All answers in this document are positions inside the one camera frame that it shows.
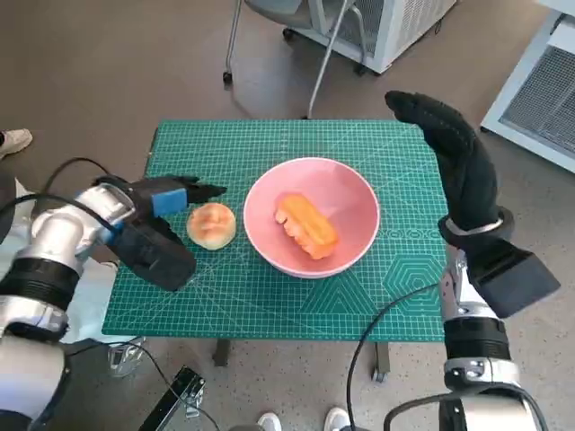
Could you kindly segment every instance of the grid pattern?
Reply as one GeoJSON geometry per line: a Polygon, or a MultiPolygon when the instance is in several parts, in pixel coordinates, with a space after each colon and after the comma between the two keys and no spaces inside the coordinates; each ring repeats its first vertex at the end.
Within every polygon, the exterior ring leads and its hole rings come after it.
{"type": "Polygon", "coordinates": [[[547,47],[502,121],[575,153],[574,74],[575,55],[547,47]]]}
{"type": "MultiPolygon", "coordinates": [[[[363,26],[366,32],[366,50],[370,57],[376,53],[377,33],[379,32],[379,23],[381,14],[384,11],[385,0],[357,0],[355,6],[361,11],[363,17],[363,26]]],[[[352,12],[347,12],[341,23],[340,39],[361,48],[358,19],[352,12]]]]}
{"type": "Polygon", "coordinates": [[[402,27],[394,52],[403,52],[419,35],[440,20],[455,0],[404,0],[402,27]]]}
{"type": "MultiPolygon", "coordinates": [[[[412,289],[437,282],[444,246],[436,227],[446,213],[435,156],[416,127],[381,120],[165,121],[146,174],[194,174],[224,185],[235,212],[235,240],[205,251],[186,235],[188,214],[169,217],[198,260],[176,293],[121,268],[103,331],[118,335],[230,339],[358,339],[377,310],[412,289]],[[286,160],[328,157],[358,170],[382,208],[380,231],[366,256],[344,273],[303,280],[261,258],[243,230],[251,185],[286,160]]],[[[440,341],[436,290],[392,309],[371,337],[440,341]]]]}

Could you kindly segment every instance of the floor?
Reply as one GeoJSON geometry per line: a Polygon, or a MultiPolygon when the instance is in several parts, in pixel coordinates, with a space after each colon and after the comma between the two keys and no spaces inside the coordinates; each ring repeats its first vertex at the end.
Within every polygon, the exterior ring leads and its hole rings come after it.
{"type": "MultiPolygon", "coordinates": [[[[322,50],[281,38],[279,26],[245,12],[234,61],[235,87],[222,89],[232,0],[101,0],[9,2],[0,11],[0,125],[27,127],[32,146],[2,161],[30,189],[65,159],[98,159],[128,178],[142,175],[160,119],[296,118],[305,113],[322,50]]],[[[462,0],[443,22],[379,78],[351,73],[335,57],[316,105],[318,118],[390,118],[390,89],[425,92],[453,104],[477,126],[545,16],[530,0],[462,0]]],[[[500,203],[516,215],[518,246],[535,251],[562,282],[557,295],[509,319],[523,383],[541,403],[553,430],[575,421],[575,176],[505,140],[484,142],[500,176],[500,203]]],[[[77,166],[56,191],[73,193],[94,174],[77,166]]],[[[214,340],[154,339],[170,375],[182,364],[208,381],[203,407],[223,430],[273,409],[285,429],[319,429],[327,409],[344,402],[344,375],[354,345],[242,341],[229,368],[210,363],[214,340]]],[[[354,385],[356,416],[378,429],[401,401],[443,391],[441,345],[392,346],[394,371],[382,386],[361,357],[354,385]]],[[[106,375],[105,353],[74,362],[76,378],[50,429],[137,429],[164,387],[144,363],[123,380],[106,375]]],[[[437,429],[435,409],[397,419],[394,429],[437,429]]],[[[183,420],[168,429],[210,429],[183,420]]]]}

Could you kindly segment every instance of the table leg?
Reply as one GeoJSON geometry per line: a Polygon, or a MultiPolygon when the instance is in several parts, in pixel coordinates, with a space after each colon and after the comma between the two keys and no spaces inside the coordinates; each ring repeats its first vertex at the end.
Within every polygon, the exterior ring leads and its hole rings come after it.
{"type": "Polygon", "coordinates": [[[227,360],[230,357],[232,341],[229,339],[217,339],[216,351],[212,356],[215,366],[227,366],[227,360]]]}
{"type": "Polygon", "coordinates": [[[389,362],[389,343],[375,343],[376,365],[371,380],[377,383],[385,382],[387,375],[391,371],[389,362]]]}

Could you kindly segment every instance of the table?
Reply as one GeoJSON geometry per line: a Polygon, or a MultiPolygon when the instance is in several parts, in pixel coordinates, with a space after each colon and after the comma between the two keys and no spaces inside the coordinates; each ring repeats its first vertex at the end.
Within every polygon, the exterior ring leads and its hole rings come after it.
{"type": "MultiPolygon", "coordinates": [[[[235,240],[205,251],[188,240],[188,214],[168,218],[198,260],[171,293],[120,268],[103,325],[106,334],[217,339],[357,340],[378,309],[438,281],[447,210],[435,155],[418,128],[382,120],[170,120],[157,129],[148,176],[195,174],[228,187],[219,200],[238,222],[235,240]],[[359,171],[382,208],[373,246],[344,273],[302,280],[278,272],[248,242],[242,209],[269,168],[302,156],[328,157],[359,171]]],[[[392,309],[373,341],[442,341],[436,290],[392,309]]]]}

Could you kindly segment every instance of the bread roll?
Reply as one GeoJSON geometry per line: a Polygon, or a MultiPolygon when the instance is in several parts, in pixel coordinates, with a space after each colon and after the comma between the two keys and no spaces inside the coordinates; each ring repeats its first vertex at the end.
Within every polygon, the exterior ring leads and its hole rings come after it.
{"type": "Polygon", "coordinates": [[[276,221],[312,259],[333,253],[339,238],[330,221],[304,195],[287,195],[279,202],[276,221]]]}
{"type": "Polygon", "coordinates": [[[209,203],[191,212],[186,228],[196,244],[219,250],[235,237],[235,215],[225,205],[209,203]]]}

